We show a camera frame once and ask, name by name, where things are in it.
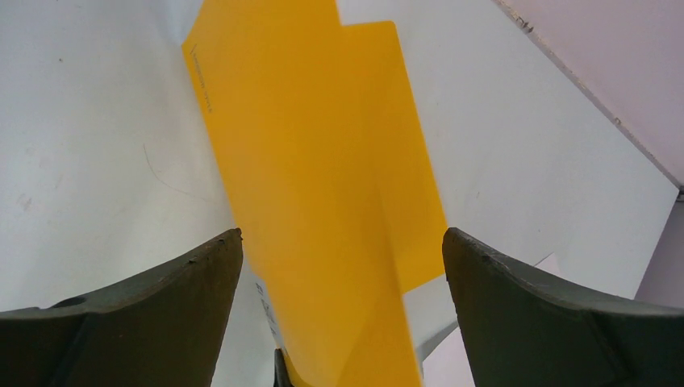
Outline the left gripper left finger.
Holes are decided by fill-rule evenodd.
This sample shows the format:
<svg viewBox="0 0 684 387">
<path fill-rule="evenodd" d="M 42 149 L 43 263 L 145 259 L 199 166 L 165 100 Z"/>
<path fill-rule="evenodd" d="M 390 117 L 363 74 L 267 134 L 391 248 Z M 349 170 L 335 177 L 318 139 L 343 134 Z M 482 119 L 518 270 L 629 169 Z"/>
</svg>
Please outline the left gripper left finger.
<svg viewBox="0 0 684 387">
<path fill-rule="evenodd" d="M 1 314 L 4 386 L 208 386 L 243 264 L 231 229 L 49 308 Z"/>
</svg>

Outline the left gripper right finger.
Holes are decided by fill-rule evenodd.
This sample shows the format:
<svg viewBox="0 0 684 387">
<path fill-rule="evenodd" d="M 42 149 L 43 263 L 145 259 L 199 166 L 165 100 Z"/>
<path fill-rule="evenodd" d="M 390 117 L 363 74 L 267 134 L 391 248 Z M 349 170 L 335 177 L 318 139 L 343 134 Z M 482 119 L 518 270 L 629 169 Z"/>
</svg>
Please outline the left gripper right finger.
<svg viewBox="0 0 684 387">
<path fill-rule="evenodd" d="M 475 385 L 682 385 L 682 310 L 575 284 L 455 227 L 442 254 Z"/>
</svg>

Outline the orange plastic folder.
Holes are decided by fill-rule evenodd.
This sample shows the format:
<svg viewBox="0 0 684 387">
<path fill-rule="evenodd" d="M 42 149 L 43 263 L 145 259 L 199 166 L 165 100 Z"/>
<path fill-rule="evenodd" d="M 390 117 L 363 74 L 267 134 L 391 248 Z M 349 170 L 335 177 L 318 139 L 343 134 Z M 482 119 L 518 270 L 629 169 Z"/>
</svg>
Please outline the orange plastic folder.
<svg viewBox="0 0 684 387">
<path fill-rule="evenodd" d="M 182 50 L 296 386 L 419 386 L 402 297 L 447 224 L 397 28 L 205 1 Z"/>
</svg>

